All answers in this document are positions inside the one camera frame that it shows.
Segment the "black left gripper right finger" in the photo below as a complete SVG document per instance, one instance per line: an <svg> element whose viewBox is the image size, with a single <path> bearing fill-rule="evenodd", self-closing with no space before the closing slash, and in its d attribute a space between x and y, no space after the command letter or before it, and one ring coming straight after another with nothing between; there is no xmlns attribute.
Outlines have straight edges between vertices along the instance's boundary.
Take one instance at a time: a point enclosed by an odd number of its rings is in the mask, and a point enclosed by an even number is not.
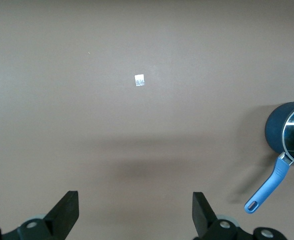
<svg viewBox="0 0 294 240"><path fill-rule="evenodd" d="M202 192L192 194L192 220L197 232L193 240L257 240L227 219L219 219Z"/></svg>

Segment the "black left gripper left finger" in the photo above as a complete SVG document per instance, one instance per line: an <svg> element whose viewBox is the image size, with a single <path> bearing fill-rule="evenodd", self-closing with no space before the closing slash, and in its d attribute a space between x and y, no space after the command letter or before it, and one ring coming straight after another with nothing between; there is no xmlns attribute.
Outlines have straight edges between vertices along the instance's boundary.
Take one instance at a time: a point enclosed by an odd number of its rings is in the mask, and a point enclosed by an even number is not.
<svg viewBox="0 0 294 240"><path fill-rule="evenodd" d="M79 194L68 191L42 218L30 219L1 240L66 240L79 218Z"/></svg>

